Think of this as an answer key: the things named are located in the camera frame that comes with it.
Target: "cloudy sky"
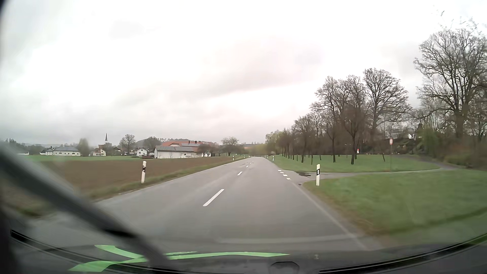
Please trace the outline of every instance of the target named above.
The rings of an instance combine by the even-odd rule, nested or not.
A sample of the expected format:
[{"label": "cloudy sky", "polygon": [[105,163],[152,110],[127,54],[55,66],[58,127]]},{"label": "cloudy sky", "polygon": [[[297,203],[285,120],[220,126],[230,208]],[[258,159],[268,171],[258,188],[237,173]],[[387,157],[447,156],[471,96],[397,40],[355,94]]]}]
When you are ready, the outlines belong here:
[{"label": "cloudy sky", "polygon": [[481,0],[11,0],[0,138],[263,142],[308,112],[327,75],[369,67],[400,78],[416,106],[418,45],[460,17],[487,23],[486,10]]}]

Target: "road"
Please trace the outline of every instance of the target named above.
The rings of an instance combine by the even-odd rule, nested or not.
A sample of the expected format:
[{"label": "road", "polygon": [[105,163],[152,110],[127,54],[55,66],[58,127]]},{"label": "road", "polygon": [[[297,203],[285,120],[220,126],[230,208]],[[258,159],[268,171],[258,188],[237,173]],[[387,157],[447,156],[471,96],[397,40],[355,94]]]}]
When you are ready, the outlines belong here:
[{"label": "road", "polygon": [[381,248],[299,186],[296,176],[251,157],[98,205],[171,252]]}]

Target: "green lawn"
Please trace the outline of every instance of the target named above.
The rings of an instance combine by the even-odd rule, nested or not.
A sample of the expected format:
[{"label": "green lawn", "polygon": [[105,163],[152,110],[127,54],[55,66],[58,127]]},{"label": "green lawn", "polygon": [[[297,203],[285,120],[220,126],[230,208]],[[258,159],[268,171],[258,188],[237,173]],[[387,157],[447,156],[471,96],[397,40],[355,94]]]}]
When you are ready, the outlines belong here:
[{"label": "green lawn", "polygon": [[[331,155],[322,155],[321,161],[318,155],[314,155],[312,165],[311,158],[308,156],[305,156],[304,163],[301,163],[300,156],[296,161],[296,157],[293,160],[275,155],[274,163],[281,169],[305,172],[316,171],[317,164],[320,164],[320,171],[322,172],[381,172],[390,170],[389,156],[385,156],[385,158],[386,161],[384,162],[382,155],[358,155],[355,164],[351,165],[350,155],[348,157],[336,156],[335,163],[333,163],[333,156]],[[393,157],[392,168],[393,171],[410,171],[438,169],[439,166],[433,163],[420,162],[413,158]]]},{"label": "green lawn", "polygon": [[110,161],[110,160],[140,160],[140,158],[132,158],[131,156],[92,156],[92,157],[80,157],[80,156],[46,156],[46,155],[29,155],[21,156],[34,162],[40,161]]},{"label": "green lawn", "polygon": [[485,171],[370,174],[304,186],[364,231],[400,242],[487,233]]}]

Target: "house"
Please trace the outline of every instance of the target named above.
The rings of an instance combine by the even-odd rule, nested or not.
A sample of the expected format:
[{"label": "house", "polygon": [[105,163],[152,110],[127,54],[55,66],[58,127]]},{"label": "house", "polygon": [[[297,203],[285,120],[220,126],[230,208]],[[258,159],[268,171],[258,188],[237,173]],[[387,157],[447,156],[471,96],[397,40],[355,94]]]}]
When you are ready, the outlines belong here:
[{"label": "house", "polygon": [[122,155],[122,149],[120,149],[119,147],[114,147],[113,148],[113,155],[114,156]]},{"label": "house", "polygon": [[154,158],[172,159],[172,158],[194,158],[201,157],[192,147],[185,146],[155,146]]},{"label": "house", "polygon": [[107,152],[104,151],[103,149],[97,147],[94,149],[93,153],[92,153],[92,156],[106,156],[107,155]]},{"label": "house", "polygon": [[139,147],[135,149],[135,153],[137,156],[146,156],[149,153],[147,148]]},{"label": "house", "polygon": [[53,147],[49,147],[49,148],[46,148],[46,149],[43,149],[41,152],[39,152],[40,155],[54,155],[54,148]]},{"label": "house", "polygon": [[81,153],[76,147],[64,146],[54,149],[54,156],[81,156]]},{"label": "house", "polygon": [[206,144],[210,142],[201,142],[201,141],[167,141],[163,142],[161,146],[168,146],[168,147],[190,147],[192,148],[193,154],[191,154],[191,157],[205,157],[207,155],[203,153],[197,153],[198,152],[198,147],[201,144]]}]

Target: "white house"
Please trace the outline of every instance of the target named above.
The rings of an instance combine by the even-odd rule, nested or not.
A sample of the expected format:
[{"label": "white house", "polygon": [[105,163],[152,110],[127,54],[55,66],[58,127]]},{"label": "white house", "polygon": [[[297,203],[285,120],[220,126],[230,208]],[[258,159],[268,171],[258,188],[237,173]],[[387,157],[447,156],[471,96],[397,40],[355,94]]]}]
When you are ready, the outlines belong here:
[{"label": "white house", "polygon": [[194,152],[191,147],[184,146],[155,146],[154,158],[172,159],[172,158],[194,158],[201,155]]},{"label": "white house", "polygon": [[92,156],[106,156],[107,155],[107,152],[102,150],[101,148],[95,148],[94,151],[93,151],[93,154]]},{"label": "white house", "polygon": [[54,156],[81,156],[81,153],[76,147],[64,146],[54,149]]},{"label": "white house", "polygon": [[41,152],[39,152],[40,155],[54,155],[54,148],[49,147],[46,149],[43,149]]},{"label": "white house", "polygon": [[143,147],[139,147],[135,150],[135,153],[137,154],[137,156],[146,156],[147,154],[149,154],[149,150]]}]

